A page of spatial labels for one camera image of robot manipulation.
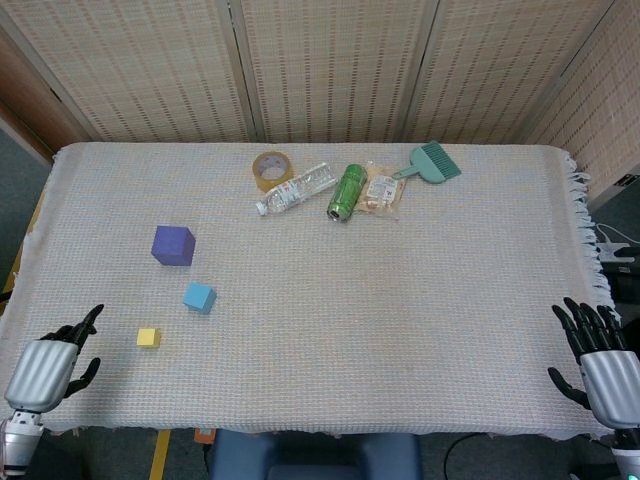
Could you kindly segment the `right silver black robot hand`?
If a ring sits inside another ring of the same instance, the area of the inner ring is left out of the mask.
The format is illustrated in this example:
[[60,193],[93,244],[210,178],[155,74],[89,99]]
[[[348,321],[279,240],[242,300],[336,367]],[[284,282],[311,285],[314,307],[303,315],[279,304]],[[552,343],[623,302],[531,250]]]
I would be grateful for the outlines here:
[[547,373],[567,399],[591,411],[612,430],[639,427],[639,358],[624,336],[614,311],[570,297],[552,311],[565,333],[584,388],[573,387],[554,367]]

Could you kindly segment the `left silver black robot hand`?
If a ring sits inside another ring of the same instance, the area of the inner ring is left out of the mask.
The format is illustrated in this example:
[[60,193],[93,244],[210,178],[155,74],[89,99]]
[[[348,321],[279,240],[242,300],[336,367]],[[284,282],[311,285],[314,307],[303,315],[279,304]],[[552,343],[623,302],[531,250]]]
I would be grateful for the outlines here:
[[71,376],[88,337],[97,333],[95,321],[103,309],[98,304],[79,323],[63,325],[26,346],[4,394],[12,409],[47,413],[91,384],[101,366],[99,357],[79,378]]

